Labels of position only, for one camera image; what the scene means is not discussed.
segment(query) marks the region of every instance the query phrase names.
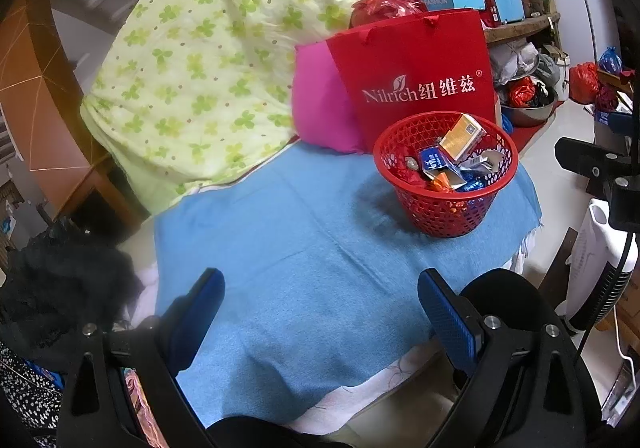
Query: pink cushion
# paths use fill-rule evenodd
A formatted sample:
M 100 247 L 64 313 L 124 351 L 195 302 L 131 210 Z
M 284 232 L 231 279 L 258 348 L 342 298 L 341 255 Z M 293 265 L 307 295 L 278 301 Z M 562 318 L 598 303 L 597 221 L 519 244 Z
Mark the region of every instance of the pink cushion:
M 296 47 L 291 105 L 302 141 L 338 152 L 363 153 L 353 105 L 326 42 Z

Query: red plastic basket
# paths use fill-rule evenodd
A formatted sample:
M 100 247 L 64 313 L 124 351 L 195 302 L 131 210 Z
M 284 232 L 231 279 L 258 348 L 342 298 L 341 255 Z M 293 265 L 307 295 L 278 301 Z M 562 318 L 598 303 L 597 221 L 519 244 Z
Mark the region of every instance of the red plastic basket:
M 518 152 L 511 138 L 494 123 L 476 117 L 486 135 L 471 156 L 489 148 L 504 153 L 498 172 L 486 178 L 486 188 L 467 193 L 432 192 L 411 186 L 389 171 L 398 160 L 394 155 L 398 145 L 412 146 L 418 151 L 433 146 L 438 137 L 453 128 L 460 115 L 460 112 L 449 111 L 412 115 L 383 131 L 373 148 L 378 171 L 393 185 L 407 215 L 421 231 L 432 237 L 460 237 L 474 230 L 484 219 L 496 193 L 513 179 L 518 167 Z

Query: black and white patterned fabric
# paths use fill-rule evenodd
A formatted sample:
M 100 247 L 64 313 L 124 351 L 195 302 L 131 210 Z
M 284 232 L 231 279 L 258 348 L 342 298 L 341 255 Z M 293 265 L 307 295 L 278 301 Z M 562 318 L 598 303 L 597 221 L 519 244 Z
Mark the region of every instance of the black and white patterned fabric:
M 0 390 L 42 448 L 55 448 L 62 390 L 0 342 Z

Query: gray plastic bag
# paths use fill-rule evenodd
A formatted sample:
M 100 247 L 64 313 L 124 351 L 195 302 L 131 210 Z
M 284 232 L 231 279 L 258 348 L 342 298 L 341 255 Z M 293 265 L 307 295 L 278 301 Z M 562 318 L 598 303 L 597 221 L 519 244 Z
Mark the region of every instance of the gray plastic bag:
M 560 79 L 560 67 L 551 56 L 540 53 L 538 57 L 540 58 L 540 65 L 538 65 L 534 75 L 542 79 L 546 86 L 553 90 Z

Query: white and black device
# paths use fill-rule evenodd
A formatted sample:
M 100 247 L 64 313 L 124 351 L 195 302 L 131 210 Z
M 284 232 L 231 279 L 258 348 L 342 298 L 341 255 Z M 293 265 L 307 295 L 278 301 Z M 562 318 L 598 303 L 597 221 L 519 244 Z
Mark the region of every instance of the white and black device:
M 585 331 L 596 311 L 600 298 L 623 256 L 626 232 L 613 229 L 609 223 L 609 204 L 591 199 L 575 240 L 571 256 L 569 286 L 566 302 L 558 307 L 558 314 L 565 315 L 567 327 L 575 333 Z M 615 280 L 604 306 L 596 317 L 600 322 L 624 292 L 638 259 L 638 245 L 633 240 L 620 276 Z

